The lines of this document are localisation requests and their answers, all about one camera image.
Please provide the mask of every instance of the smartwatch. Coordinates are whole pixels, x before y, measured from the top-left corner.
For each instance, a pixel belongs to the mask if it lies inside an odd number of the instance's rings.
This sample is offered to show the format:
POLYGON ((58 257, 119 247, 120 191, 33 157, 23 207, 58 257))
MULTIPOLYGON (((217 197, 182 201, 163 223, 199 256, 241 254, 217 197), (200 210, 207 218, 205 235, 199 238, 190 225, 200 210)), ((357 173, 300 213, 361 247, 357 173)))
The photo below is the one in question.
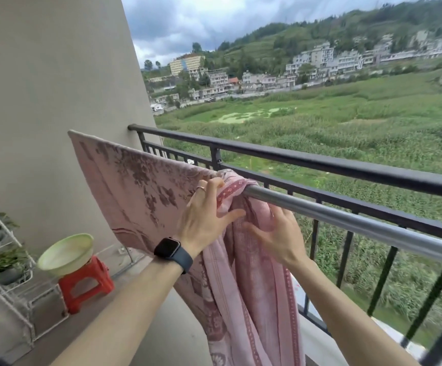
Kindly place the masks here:
POLYGON ((182 248, 180 241, 172 238, 162 239, 153 254, 165 260, 177 262, 184 270, 182 275, 187 273, 192 266, 193 260, 190 254, 182 248))

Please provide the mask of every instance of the hand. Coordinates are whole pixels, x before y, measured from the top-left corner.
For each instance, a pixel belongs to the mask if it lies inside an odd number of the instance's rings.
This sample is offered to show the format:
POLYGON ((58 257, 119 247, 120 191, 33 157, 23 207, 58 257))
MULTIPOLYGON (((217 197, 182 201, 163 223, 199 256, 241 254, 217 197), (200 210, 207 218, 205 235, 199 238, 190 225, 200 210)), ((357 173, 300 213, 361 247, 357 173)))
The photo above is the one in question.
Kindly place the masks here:
POLYGON ((198 189, 179 220, 174 239, 181 242, 192 258, 210 245, 231 222, 245 215, 243 209, 235 209, 221 218, 216 216, 216 193, 223 185, 224 181, 219 177, 209 181, 200 180, 198 189))
POLYGON ((291 268, 307 259, 303 234, 291 211, 271 204, 269 207, 275 220, 273 231, 261 231, 249 222, 245 222, 243 227, 261 241, 277 262, 291 268))

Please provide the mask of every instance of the stainless steel rod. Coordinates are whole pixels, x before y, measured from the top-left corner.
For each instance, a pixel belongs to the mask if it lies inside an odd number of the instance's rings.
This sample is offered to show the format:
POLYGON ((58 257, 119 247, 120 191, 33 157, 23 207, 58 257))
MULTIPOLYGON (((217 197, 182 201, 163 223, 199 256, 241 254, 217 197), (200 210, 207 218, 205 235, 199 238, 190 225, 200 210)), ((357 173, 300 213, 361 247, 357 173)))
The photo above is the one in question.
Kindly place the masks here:
POLYGON ((395 225, 372 220, 260 186, 248 186, 243 194, 318 221, 365 235, 371 239, 382 241, 390 246, 442 262, 442 239, 409 231, 395 225))

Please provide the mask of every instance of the pink towel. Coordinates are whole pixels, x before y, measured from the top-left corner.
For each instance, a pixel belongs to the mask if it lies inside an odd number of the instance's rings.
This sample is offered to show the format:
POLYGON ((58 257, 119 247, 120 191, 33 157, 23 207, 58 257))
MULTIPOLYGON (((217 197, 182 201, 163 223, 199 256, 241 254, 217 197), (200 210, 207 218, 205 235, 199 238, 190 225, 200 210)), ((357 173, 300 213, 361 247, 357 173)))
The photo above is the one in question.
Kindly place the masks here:
MULTIPOLYGON (((125 246, 152 254, 175 233, 200 179, 222 177, 218 215, 243 208, 269 230, 268 205, 242 196, 255 181, 218 173, 70 131, 78 162, 99 208, 125 246)), ((304 365, 298 311, 287 269, 242 229, 242 219, 194 260, 175 289, 207 335, 215 366, 304 365)))

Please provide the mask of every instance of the sky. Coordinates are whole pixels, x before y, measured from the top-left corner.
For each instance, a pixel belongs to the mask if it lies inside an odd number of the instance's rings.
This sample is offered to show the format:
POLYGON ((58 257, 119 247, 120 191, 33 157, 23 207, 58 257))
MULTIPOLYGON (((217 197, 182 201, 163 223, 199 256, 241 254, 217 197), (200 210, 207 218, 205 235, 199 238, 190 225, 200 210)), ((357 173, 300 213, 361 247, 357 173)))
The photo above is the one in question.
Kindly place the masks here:
POLYGON ((354 9, 416 0, 122 0, 140 66, 214 50, 271 22, 314 21, 354 9))

